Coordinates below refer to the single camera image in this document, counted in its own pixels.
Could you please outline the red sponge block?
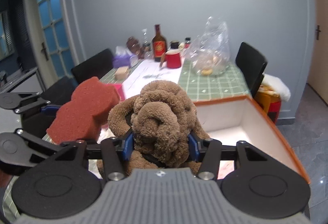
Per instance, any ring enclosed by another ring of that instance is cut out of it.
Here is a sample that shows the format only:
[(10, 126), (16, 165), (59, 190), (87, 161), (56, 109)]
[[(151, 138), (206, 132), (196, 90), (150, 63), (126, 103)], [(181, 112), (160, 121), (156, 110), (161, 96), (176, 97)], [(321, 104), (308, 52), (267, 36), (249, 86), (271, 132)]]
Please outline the red sponge block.
[(78, 139), (97, 141), (110, 110), (120, 99), (114, 85), (104, 84), (97, 77), (85, 80), (57, 111), (47, 134), (58, 145)]

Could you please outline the brown plush towel dog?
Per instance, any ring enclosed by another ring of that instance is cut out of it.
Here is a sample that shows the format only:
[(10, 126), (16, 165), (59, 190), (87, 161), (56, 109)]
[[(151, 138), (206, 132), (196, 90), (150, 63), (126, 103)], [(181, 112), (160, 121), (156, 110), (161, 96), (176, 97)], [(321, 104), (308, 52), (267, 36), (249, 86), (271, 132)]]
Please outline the brown plush towel dog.
[(186, 91), (171, 81), (152, 81), (140, 94), (120, 102), (110, 110), (108, 126), (118, 138), (133, 132), (131, 159), (123, 163), (126, 175), (135, 168), (184, 167), (197, 174), (201, 162), (189, 159), (188, 135), (209, 137)]

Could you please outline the black chair near left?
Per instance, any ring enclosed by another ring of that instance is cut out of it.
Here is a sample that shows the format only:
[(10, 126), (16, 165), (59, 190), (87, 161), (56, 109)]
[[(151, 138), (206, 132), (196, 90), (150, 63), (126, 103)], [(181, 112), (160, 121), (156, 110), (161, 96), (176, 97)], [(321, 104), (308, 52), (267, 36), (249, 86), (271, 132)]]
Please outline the black chair near left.
[(51, 104), (61, 106), (71, 100), (71, 95), (75, 88), (76, 84), (70, 78), (65, 76), (45, 90), (41, 94), (41, 97), (45, 100), (51, 101)]

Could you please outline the black chair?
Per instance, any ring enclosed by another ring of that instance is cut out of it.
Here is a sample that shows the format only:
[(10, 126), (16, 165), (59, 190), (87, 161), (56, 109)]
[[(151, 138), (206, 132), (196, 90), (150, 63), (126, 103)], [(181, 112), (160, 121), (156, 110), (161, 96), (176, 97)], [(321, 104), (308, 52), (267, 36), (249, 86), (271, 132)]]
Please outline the black chair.
[(61, 106), (71, 100), (71, 95), (75, 88), (76, 84), (70, 78), (65, 76), (45, 90), (41, 94), (41, 97), (45, 100), (51, 101), (51, 104)]
[(113, 69), (113, 59), (112, 51), (107, 48), (75, 66), (71, 69), (71, 72), (78, 84), (91, 77), (100, 79)]
[(242, 72), (251, 96), (254, 98), (264, 78), (266, 57), (246, 42), (242, 42), (235, 63)]

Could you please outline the orange storage box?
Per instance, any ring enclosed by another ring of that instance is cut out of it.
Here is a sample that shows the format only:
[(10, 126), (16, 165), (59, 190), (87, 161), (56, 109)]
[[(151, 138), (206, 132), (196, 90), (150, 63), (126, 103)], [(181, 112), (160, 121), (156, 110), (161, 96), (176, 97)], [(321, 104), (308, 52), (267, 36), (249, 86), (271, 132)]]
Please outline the orange storage box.
[(248, 96), (196, 101), (204, 131), (224, 145), (246, 141), (293, 169), (310, 183), (296, 153), (262, 108)]

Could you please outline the black chair far left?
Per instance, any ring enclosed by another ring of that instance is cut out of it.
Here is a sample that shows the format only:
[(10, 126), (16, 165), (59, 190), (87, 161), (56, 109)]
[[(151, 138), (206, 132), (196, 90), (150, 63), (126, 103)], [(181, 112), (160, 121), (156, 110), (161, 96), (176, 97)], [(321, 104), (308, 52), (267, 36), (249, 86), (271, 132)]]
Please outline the black chair far left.
[(91, 77), (100, 79), (113, 69), (113, 59), (112, 51), (107, 48), (75, 66), (71, 69), (71, 72), (78, 84)]

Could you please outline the white table runner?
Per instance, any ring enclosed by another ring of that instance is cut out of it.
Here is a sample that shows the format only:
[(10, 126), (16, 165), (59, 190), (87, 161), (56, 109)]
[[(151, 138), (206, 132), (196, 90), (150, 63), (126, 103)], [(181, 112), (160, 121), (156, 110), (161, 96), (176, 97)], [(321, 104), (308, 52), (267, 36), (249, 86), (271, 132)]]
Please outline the white table runner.
[(140, 94), (140, 91), (152, 81), (165, 80), (178, 83), (182, 67), (169, 69), (166, 63), (159, 67), (159, 62), (144, 59), (128, 78), (123, 82), (122, 89), (125, 99)]

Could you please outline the purple tissue box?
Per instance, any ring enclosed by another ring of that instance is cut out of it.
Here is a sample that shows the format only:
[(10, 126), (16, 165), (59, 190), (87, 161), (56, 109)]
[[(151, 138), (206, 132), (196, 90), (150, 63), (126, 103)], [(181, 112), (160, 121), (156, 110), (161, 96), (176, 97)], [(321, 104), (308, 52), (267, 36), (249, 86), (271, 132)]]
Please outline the purple tissue box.
[(120, 67), (128, 66), (130, 68), (138, 64), (138, 55), (133, 54), (127, 47), (117, 46), (115, 56), (113, 59), (113, 67), (118, 69)]

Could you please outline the white plush on stool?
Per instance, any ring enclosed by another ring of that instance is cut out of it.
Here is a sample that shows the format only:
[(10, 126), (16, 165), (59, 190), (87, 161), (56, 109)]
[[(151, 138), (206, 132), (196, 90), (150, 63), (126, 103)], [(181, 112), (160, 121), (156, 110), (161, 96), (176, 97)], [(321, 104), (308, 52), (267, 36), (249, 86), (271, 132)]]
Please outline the white plush on stool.
[(288, 102), (290, 97), (290, 89), (280, 78), (269, 74), (263, 74), (263, 80), (255, 95), (255, 101), (265, 111), (273, 123), (277, 122), (281, 103)]

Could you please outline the clear plastic bag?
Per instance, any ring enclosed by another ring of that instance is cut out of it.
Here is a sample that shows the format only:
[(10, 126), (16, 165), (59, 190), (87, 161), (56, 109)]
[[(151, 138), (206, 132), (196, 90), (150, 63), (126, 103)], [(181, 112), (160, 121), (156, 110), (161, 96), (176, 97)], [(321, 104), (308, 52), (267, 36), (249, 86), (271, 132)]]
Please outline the clear plastic bag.
[(210, 16), (203, 34), (197, 36), (184, 51), (195, 74), (218, 76), (223, 74), (230, 62), (230, 42), (227, 23)]

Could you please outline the black chair right side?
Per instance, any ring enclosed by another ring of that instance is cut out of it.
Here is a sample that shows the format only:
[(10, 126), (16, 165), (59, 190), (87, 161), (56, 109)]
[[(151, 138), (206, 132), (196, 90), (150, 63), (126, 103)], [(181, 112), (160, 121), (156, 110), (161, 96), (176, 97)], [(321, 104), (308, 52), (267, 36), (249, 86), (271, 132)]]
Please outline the black chair right side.
[(235, 63), (242, 72), (251, 96), (254, 98), (264, 78), (266, 57), (246, 42), (242, 42)]

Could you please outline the brown figurine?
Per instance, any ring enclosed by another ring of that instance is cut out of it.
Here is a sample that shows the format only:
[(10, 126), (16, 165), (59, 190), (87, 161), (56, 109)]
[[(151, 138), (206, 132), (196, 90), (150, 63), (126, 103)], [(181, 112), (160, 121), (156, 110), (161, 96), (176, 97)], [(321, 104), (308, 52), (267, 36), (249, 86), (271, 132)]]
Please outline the brown figurine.
[(129, 37), (126, 46), (131, 53), (136, 55), (139, 59), (144, 59), (144, 50), (139, 43), (139, 40), (134, 37)]

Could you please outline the door with blue panes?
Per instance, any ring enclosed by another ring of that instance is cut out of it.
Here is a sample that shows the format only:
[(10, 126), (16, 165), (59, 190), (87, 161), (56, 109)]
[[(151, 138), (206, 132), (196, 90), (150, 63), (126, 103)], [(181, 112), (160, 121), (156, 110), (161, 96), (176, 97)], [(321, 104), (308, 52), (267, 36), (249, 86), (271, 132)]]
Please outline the door with blue panes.
[(67, 76), (76, 64), (62, 0), (23, 0), (28, 35), (46, 87)]

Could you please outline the dark jar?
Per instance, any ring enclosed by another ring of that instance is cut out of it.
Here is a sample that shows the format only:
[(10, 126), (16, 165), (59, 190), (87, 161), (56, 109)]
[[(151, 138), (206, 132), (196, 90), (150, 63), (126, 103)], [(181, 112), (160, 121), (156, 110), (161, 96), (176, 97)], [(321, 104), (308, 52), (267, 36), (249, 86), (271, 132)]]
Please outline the dark jar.
[(171, 49), (178, 49), (179, 48), (179, 45), (180, 45), (180, 42), (179, 41), (171, 41), (170, 42), (170, 48)]

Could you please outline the brown liquor bottle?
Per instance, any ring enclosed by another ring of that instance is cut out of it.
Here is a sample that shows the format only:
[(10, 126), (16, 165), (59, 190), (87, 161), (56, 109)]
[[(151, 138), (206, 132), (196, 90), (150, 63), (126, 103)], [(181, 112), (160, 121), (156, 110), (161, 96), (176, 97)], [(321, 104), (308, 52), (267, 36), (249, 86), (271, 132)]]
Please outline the brown liquor bottle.
[(160, 25), (155, 25), (155, 36), (152, 39), (153, 55), (156, 62), (160, 62), (167, 51), (167, 41), (160, 31)]

